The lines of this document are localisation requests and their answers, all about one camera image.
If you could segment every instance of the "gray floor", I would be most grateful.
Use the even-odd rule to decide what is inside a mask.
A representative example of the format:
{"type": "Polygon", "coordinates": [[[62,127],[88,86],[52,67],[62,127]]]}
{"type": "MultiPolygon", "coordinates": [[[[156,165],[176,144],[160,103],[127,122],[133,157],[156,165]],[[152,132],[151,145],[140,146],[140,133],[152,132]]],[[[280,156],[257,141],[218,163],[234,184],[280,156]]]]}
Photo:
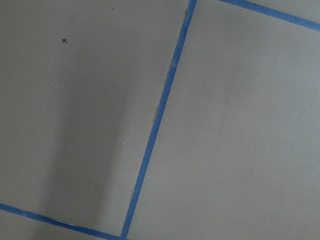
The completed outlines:
{"type": "MultiPolygon", "coordinates": [[[[187,5],[0,3],[0,203],[120,235],[187,5]]],[[[130,240],[320,239],[319,37],[198,1],[130,240]]],[[[0,211],[0,239],[98,238],[0,211]]]]}

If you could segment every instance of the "blue tape strip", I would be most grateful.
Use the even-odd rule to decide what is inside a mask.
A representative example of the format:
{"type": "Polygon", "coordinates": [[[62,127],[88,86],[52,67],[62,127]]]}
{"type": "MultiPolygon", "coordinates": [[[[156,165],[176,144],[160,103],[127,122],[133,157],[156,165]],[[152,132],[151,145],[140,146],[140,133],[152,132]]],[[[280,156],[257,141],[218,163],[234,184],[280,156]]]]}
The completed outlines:
{"type": "Polygon", "coordinates": [[[293,24],[297,24],[297,25],[300,25],[300,26],[303,26],[303,27],[306,27],[309,29],[320,31],[320,24],[319,23],[316,23],[314,21],[309,21],[309,20],[306,20],[306,19],[303,19],[303,18],[300,18],[297,16],[293,16],[288,13],[284,13],[282,11],[274,10],[272,8],[261,6],[261,5],[258,5],[258,4],[249,2],[249,1],[245,1],[245,0],[221,0],[221,1],[229,3],[229,4],[233,4],[233,5],[245,8],[245,9],[253,10],[253,11],[256,11],[261,14],[269,15],[271,17],[281,19],[281,20],[284,20],[284,21],[287,21],[287,22],[290,22],[293,24]]]}
{"type": "Polygon", "coordinates": [[[46,216],[42,216],[40,214],[34,213],[34,212],[30,212],[30,211],[25,211],[25,210],[21,210],[19,208],[13,207],[13,206],[9,206],[9,205],[5,205],[3,203],[0,203],[0,210],[12,213],[12,214],[17,214],[20,216],[24,216],[30,219],[34,219],[34,220],[38,220],[40,222],[44,222],[47,224],[52,224],[58,227],[62,227],[65,229],[70,229],[76,232],[80,232],[83,234],[88,234],[97,238],[101,238],[101,239],[106,239],[106,240],[119,240],[120,238],[118,236],[114,236],[102,231],[96,231],[90,228],[86,228],[86,227],[82,227],[82,226],[74,226],[65,222],[61,222],[61,221],[57,221],[54,219],[51,219],[49,217],[46,216]]]}
{"type": "Polygon", "coordinates": [[[136,183],[134,186],[133,195],[132,195],[132,198],[131,198],[131,201],[129,204],[129,208],[128,208],[128,211],[127,211],[127,214],[126,214],[126,217],[124,220],[123,228],[122,228],[121,235],[120,235],[120,240],[125,240],[128,236],[131,221],[132,221],[132,218],[135,213],[139,194],[140,194],[142,184],[145,179],[145,175],[147,172],[150,157],[151,157],[154,145],[155,145],[155,141],[156,141],[157,134],[159,131],[160,123],[161,123],[161,120],[162,120],[162,117],[163,117],[163,114],[165,111],[168,96],[169,96],[171,86],[172,86],[172,83],[173,83],[173,80],[174,80],[174,77],[176,74],[177,66],[178,66],[179,59],[180,59],[180,56],[182,53],[182,49],[184,47],[188,27],[190,25],[192,15],[193,15],[195,7],[196,7],[196,3],[197,3],[197,0],[190,0],[189,4],[188,4],[187,16],[182,24],[179,38],[178,38],[177,44],[175,46],[175,50],[174,50],[174,54],[173,54],[173,58],[172,58],[172,63],[169,68],[168,75],[166,77],[161,100],[160,100],[160,103],[158,106],[158,112],[157,112],[155,121],[153,123],[152,129],[151,129],[148,143],[146,145],[142,164],[141,164],[141,167],[140,167],[140,170],[138,173],[138,177],[137,177],[137,180],[136,180],[136,183]]]}

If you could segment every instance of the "concrete floor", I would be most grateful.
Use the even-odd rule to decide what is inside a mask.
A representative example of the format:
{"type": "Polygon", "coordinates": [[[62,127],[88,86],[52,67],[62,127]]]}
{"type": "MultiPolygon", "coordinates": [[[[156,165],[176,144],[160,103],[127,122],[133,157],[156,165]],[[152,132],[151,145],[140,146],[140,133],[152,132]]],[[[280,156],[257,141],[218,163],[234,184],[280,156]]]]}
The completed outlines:
{"type": "MultiPolygon", "coordinates": [[[[187,5],[0,3],[0,203],[120,236],[187,5]]],[[[128,239],[320,239],[319,37],[197,2],[128,239]]],[[[0,211],[0,239],[100,238],[0,211]]]]}

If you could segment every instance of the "diagonal blue line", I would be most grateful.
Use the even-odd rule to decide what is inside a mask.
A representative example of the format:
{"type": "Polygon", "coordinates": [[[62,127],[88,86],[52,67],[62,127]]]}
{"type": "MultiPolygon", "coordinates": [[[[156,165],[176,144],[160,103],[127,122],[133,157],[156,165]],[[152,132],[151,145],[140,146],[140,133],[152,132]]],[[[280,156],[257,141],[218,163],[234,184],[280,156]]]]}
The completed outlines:
{"type": "Polygon", "coordinates": [[[184,43],[185,43],[185,40],[186,40],[188,27],[190,25],[192,15],[193,15],[195,7],[196,7],[196,3],[197,3],[197,0],[190,0],[189,4],[188,4],[187,16],[186,16],[186,18],[185,18],[185,20],[184,20],[184,22],[182,24],[181,31],[180,31],[180,34],[179,34],[179,38],[178,38],[178,41],[177,41],[177,44],[176,44],[176,47],[175,47],[175,50],[174,50],[172,63],[171,63],[171,66],[169,68],[168,75],[166,77],[166,81],[165,81],[165,85],[164,85],[164,88],[163,88],[161,100],[160,100],[160,103],[159,103],[159,106],[158,106],[158,112],[157,112],[155,121],[153,123],[152,129],[151,129],[151,133],[150,133],[150,136],[149,136],[148,143],[146,145],[146,149],[145,149],[145,152],[144,152],[142,164],[141,164],[141,167],[140,167],[140,170],[139,170],[139,173],[138,173],[138,177],[137,177],[137,180],[136,180],[136,183],[135,183],[135,186],[134,186],[133,195],[132,195],[132,198],[131,198],[131,201],[130,201],[130,204],[129,204],[129,208],[128,208],[128,211],[127,211],[127,214],[126,214],[126,217],[125,217],[125,220],[124,220],[124,224],[123,224],[123,228],[122,228],[122,231],[121,231],[120,240],[125,240],[127,238],[127,236],[128,236],[128,232],[129,232],[129,228],[130,228],[130,225],[131,225],[131,221],[132,221],[132,218],[133,218],[134,213],[135,213],[135,209],[136,209],[136,206],[137,206],[139,194],[140,194],[140,191],[141,191],[141,188],[142,188],[142,185],[143,185],[143,182],[144,182],[144,178],[145,178],[145,175],[146,175],[146,172],[147,172],[147,168],[148,168],[148,164],[149,164],[149,161],[150,161],[150,157],[151,157],[154,145],[155,145],[155,141],[156,141],[157,134],[158,134],[158,131],[159,131],[160,123],[161,123],[161,120],[162,120],[162,116],[163,116],[164,111],[165,111],[166,103],[167,103],[167,100],[168,100],[168,97],[169,97],[169,93],[170,93],[170,90],[171,90],[171,86],[172,86],[172,83],[173,83],[173,80],[174,80],[174,77],[175,77],[175,74],[176,74],[177,66],[178,66],[179,59],[180,59],[180,56],[181,56],[181,53],[182,53],[182,49],[184,47],[184,43]]]}
{"type": "Polygon", "coordinates": [[[30,219],[38,220],[40,222],[44,222],[47,224],[62,227],[65,229],[80,232],[83,234],[88,234],[88,235],[91,235],[91,236],[94,236],[97,238],[101,238],[101,239],[106,239],[106,240],[119,240],[120,239],[118,236],[114,236],[114,235],[111,235],[111,234],[108,234],[108,233],[105,233],[102,231],[93,230],[93,229],[86,228],[83,226],[74,226],[74,225],[71,225],[71,224],[68,224],[65,222],[54,220],[52,218],[49,218],[49,217],[46,217],[46,216],[43,216],[43,215],[40,215],[37,213],[31,212],[31,211],[25,211],[25,210],[16,208],[14,206],[9,206],[9,205],[3,204],[3,203],[0,203],[0,210],[6,211],[6,212],[9,212],[12,214],[24,216],[24,217],[27,217],[30,219]]]}
{"type": "Polygon", "coordinates": [[[277,19],[281,19],[281,20],[284,20],[284,21],[287,21],[287,22],[290,22],[293,24],[297,24],[297,25],[300,25],[300,26],[303,26],[303,27],[306,27],[309,29],[320,31],[320,24],[319,23],[316,23],[314,21],[309,21],[309,20],[291,15],[291,14],[288,14],[288,13],[285,13],[282,11],[274,10],[269,7],[261,6],[261,5],[258,5],[258,4],[255,4],[255,3],[252,3],[252,2],[249,2],[246,0],[220,0],[220,1],[226,2],[229,4],[233,4],[233,5],[236,5],[236,6],[245,8],[245,9],[249,9],[252,11],[256,11],[258,13],[265,14],[265,15],[268,15],[268,16],[271,16],[271,17],[274,17],[277,19]]]}

